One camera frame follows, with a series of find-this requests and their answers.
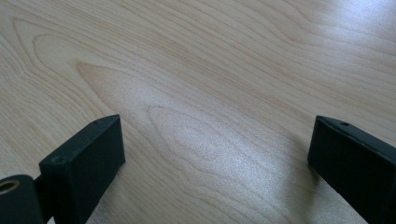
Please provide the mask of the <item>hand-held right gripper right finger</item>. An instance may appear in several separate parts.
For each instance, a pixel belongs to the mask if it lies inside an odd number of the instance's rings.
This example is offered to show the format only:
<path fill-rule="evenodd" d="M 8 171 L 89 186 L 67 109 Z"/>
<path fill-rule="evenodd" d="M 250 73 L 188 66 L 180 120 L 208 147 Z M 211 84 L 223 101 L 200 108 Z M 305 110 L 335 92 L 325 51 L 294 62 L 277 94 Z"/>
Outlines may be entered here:
<path fill-rule="evenodd" d="M 307 160 L 369 224 L 396 224 L 396 147 L 318 116 Z"/>

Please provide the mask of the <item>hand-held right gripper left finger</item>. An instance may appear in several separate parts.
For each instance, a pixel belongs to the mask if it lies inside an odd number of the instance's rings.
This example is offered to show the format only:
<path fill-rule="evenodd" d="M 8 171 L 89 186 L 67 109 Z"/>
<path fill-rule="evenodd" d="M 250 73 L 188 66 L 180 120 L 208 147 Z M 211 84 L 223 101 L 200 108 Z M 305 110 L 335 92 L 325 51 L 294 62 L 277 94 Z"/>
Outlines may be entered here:
<path fill-rule="evenodd" d="M 124 163 L 120 117 L 89 123 L 39 163 L 44 218 L 85 224 Z"/>

